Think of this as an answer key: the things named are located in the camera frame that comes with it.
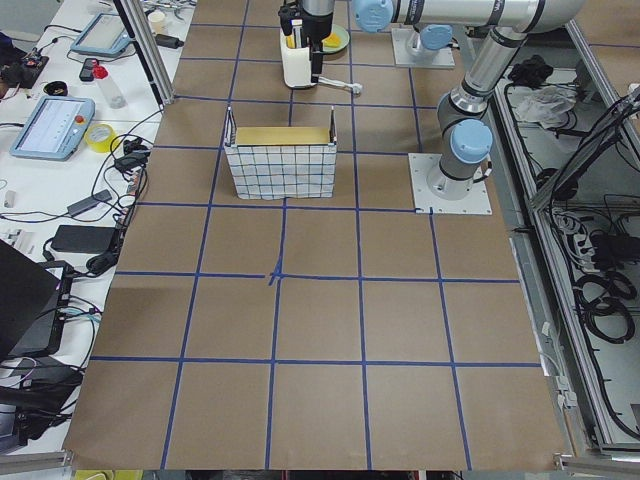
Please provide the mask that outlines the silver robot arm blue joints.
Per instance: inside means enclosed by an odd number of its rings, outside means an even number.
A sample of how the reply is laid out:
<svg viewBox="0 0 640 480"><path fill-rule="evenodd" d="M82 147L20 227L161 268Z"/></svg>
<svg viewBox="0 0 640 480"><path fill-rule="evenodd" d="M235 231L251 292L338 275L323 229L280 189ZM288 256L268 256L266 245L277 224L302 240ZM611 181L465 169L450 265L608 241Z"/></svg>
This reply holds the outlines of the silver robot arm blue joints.
<svg viewBox="0 0 640 480"><path fill-rule="evenodd" d="M481 118L498 80L528 35L565 25L584 3L572 0L355 1L353 5L357 25L370 33L398 22L490 29L473 65L438 107L441 128L445 129L449 119Z"/></svg>

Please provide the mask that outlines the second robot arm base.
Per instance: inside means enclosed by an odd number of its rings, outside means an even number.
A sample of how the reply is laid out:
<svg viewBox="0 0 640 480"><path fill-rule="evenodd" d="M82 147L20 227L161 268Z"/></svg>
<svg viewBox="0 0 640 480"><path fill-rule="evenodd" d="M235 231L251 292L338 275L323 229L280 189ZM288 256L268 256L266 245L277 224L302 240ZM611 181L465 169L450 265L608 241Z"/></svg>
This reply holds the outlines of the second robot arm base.
<svg viewBox="0 0 640 480"><path fill-rule="evenodd" d="M395 64L422 69L453 69L450 25L428 24L391 30Z"/></svg>

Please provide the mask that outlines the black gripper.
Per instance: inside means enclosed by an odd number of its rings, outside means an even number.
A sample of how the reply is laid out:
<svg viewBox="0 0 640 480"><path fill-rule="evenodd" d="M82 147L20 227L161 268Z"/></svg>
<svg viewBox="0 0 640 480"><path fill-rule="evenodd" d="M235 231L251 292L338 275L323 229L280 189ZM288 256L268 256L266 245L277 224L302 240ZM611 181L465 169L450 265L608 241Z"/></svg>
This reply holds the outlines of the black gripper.
<svg viewBox="0 0 640 480"><path fill-rule="evenodd" d="M303 30L311 40L311 82L318 83L322 75L323 43L331 33L333 0L300 0Z"/></svg>

